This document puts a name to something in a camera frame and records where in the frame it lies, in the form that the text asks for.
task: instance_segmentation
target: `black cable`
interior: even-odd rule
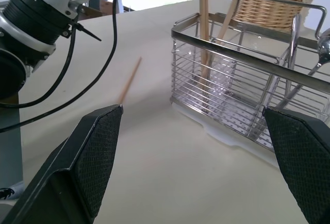
[[[0,199],[7,199],[7,197],[10,197],[12,194],[15,194],[15,191],[11,188],[0,189]]]
[[[78,16],[80,13],[80,9],[81,7],[78,7],[77,9],[77,17],[74,19],[74,22],[76,23],[78,21]],[[68,51],[68,55],[67,55],[67,60],[64,63],[63,69],[61,71],[61,73],[59,74],[59,76],[57,77],[56,81],[54,82],[54,84],[51,86],[51,88],[43,95],[41,96],[39,99],[36,99],[34,101],[28,102],[28,103],[24,103],[24,104],[7,104],[7,103],[0,103],[0,108],[6,108],[6,109],[19,109],[19,108],[27,108],[27,107],[32,107],[35,106],[41,102],[43,102],[45,99],[47,99],[48,97],[51,96],[51,94],[57,89],[57,87],[60,85],[60,83],[62,82],[65,74],[68,71],[69,65],[71,63],[71,59],[72,59],[72,55],[73,55],[73,49],[74,49],[74,44],[76,41],[76,27],[72,26],[72,33],[71,33],[71,39],[70,39],[70,46],[69,46],[69,51]]]
[[[111,53],[107,59],[107,61],[105,62],[103,68],[101,69],[100,73],[97,75],[97,77],[84,89],[82,90],[79,94],[77,94],[74,98],[70,99],[69,101],[67,101],[66,103],[60,105],[59,107],[57,108],[54,108],[48,112],[45,112],[39,116],[36,116],[34,118],[30,118],[26,121],[23,121],[23,122],[20,122],[18,124],[15,124],[15,125],[11,125],[11,126],[8,126],[8,127],[5,127],[5,128],[2,128],[0,129],[0,133],[3,133],[3,132],[6,132],[6,131],[9,131],[9,130],[12,130],[12,129],[16,129],[16,128],[19,128],[21,126],[24,126],[24,125],[28,125],[30,123],[33,123],[37,120],[40,120],[44,117],[47,117],[55,112],[58,112],[60,110],[62,110],[63,108],[67,107],[68,105],[72,104],[73,102],[75,102],[76,100],[78,100],[80,97],[82,97],[88,90],[90,90],[97,82],[98,80],[102,77],[103,73],[105,72],[105,70],[107,69],[113,55],[114,55],[114,52],[116,50],[116,46],[117,46],[117,21],[116,21],[116,8],[117,8],[117,0],[113,0],[113,6],[112,6],[112,22],[113,22],[113,46],[112,46],[112,50],[111,50]]]

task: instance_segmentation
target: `chopstick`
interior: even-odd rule
[[[138,62],[136,63],[134,69],[133,69],[133,72],[132,72],[132,75],[130,76],[129,80],[127,81],[122,93],[120,94],[119,98],[118,98],[118,101],[117,103],[119,104],[122,104],[125,100],[125,97],[126,97],[126,94],[129,90],[129,87],[135,77],[135,74],[136,74],[136,71],[138,70],[139,66],[140,66],[140,63],[141,63],[141,60],[142,60],[142,57],[139,58]]]
[[[229,26],[230,21],[232,20],[232,17],[233,17],[235,8],[237,6],[237,2],[238,2],[238,0],[232,0],[232,3],[231,3],[231,5],[230,5],[230,7],[228,9],[226,18],[225,18],[225,20],[224,20],[224,22],[222,24],[221,30],[220,30],[220,32],[218,34],[218,37],[217,37],[220,40],[223,40],[223,37],[226,34],[227,28]],[[214,55],[210,55],[210,57],[207,57],[207,60],[206,60],[205,63],[203,63],[203,58],[202,58],[202,64],[209,66],[210,63],[213,61],[213,58],[214,58]],[[202,73],[201,73],[201,78],[200,78],[201,79],[200,80],[200,83],[203,85],[203,87],[206,84],[205,79],[208,78],[209,72],[210,72],[210,69],[209,68],[203,67]]]
[[[208,27],[208,0],[200,0],[200,34],[202,40],[209,40],[209,27]],[[202,51],[202,64],[207,62],[207,53]]]
[[[238,2],[238,0],[232,0],[232,3],[231,3],[231,5],[230,5],[230,7],[228,9],[226,18],[225,18],[225,20],[224,20],[224,22],[222,24],[221,30],[220,30],[220,32],[218,34],[218,37],[217,37],[219,40],[223,40],[223,37],[226,34],[226,31],[227,31],[227,28],[229,26],[229,23],[232,20],[232,17],[234,15],[234,11],[235,11],[235,8],[237,6],[237,2]]]

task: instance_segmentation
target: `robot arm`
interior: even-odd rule
[[[0,99],[17,93],[29,75],[69,38],[77,7],[88,0],[10,0],[0,12]]]

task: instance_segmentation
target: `wicker basket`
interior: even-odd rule
[[[234,19],[284,32],[291,31],[293,16],[302,7],[267,0],[241,0]]]

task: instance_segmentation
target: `wire rack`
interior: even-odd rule
[[[328,123],[330,75],[326,72],[330,68],[325,65],[313,77],[307,76],[318,62],[316,40],[299,38],[293,71],[284,67],[289,34],[232,20],[224,40],[219,41],[215,35],[225,15],[218,13],[209,14],[208,42],[199,38],[199,17],[182,19],[172,29],[172,102],[273,150],[262,110],[285,99],[288,79],[293,81],[291,89],[297,84],[303,88],[285,108]],[[202,50],[211,57],[209,65],[201,64]],[[202,81],[205,67],[209,75]]]

